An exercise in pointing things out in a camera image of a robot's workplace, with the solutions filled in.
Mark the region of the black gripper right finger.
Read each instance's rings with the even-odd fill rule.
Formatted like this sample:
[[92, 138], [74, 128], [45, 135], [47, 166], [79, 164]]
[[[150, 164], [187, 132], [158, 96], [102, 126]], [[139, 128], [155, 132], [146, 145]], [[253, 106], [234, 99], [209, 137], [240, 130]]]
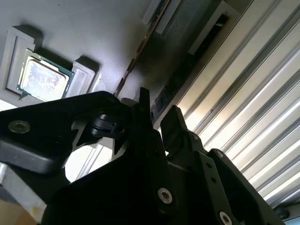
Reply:
[[282, 219], [220, 150], [206, 151], [172, 106], [161, 121], [178, 199], [173, 225], [280, 225]]

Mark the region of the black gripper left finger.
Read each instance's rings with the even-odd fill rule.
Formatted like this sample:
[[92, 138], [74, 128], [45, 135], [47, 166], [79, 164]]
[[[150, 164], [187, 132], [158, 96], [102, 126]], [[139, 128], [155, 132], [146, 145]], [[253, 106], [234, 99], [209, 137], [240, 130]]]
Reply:
[[131, 106], [99, 91], [2, 111], [1, 198], [43, 215], [57, 194], [74, 183], [65, 175], [71, 153], [110, 138], [119, 158], [129, 147], [136, 115], [149, 118], [152, 124], [150, 94], [145, 88]]

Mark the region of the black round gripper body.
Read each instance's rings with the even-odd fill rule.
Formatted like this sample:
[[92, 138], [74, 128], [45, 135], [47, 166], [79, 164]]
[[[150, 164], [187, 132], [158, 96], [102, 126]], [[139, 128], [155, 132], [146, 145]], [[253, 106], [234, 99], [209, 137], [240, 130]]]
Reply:
[[116, 160], [60, 191], [44, 225], [190, 225], [211, 216], [212, 160], [175, 116], [168, 155], [149, 118], [134, 117], [129, 147]]

